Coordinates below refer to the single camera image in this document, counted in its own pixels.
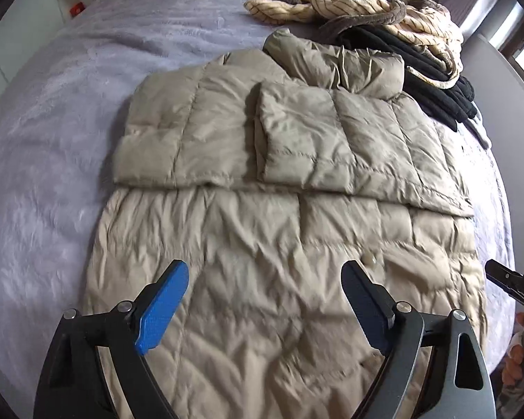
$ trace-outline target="metal screw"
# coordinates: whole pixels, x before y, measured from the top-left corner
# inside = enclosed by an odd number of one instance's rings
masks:
[[[122,301],[117,305],[117,310],[122,313],[130,312],[132,310],[133,304],[132,301]]]
[[[64,319],[74,319],[76,315],[77,315],[76,309],[64,310],[64,313],[62,314]]]
[[[459,321],[464,321],[466,319],[466,314],[459,309],[454,310],[454,312],[452,312],[452,315],[454,315],[454,318],[456,318]]]
[[[411,312],[411,305],[409,305],[407,302],[398,302],[396,304],[396,308],[398,309],[398,311],[402,312],[402,313],[409,313]]]

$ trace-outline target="puffer jacket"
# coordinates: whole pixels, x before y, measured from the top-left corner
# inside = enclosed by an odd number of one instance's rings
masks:
[[[146,357],[180,419],[351,417],[382,358],[342,292],[350,259],[396,301],[464,310],[485,342],[461,145],[402,92],[403,77],[398,55],[278,30],[263,50],[137,88],[85,312],[134,298],[172,259],[188,264],[186,295]]]

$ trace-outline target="mattress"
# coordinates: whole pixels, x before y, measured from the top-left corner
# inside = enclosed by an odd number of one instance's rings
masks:
[[[0,98],[0,391],[32,415],[62,311],[79,307],[95,225],[113,190],[112,151],[136,86],[158,70],[260,47],[274,27],[246,0],[97,0],[20,71]],[[310,37],[310,25],[292,25]],[[512,265],[504,187],[466,130],[480,261]],[[511,332],[514,302],[488,285],[487,365]]]

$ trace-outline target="jacket button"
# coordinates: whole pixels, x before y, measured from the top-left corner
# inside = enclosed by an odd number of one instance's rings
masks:
[[[373,266],[377,262],[377,259],[370,250],[367,250],[361,254],[361,261],[365,266]]]

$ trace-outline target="wall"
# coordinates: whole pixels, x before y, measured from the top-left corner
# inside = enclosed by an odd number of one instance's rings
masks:
[[[524,273],[524,82],[482,36],[466,42],[462,61],[493,142],[509,199],[516,270]]]
[[[477,32],[499,49],[523,15],[524,10],[516,0],[498,0]]]
[[[0,21],[0,95],[63,26],[57,0],[15,0]]]

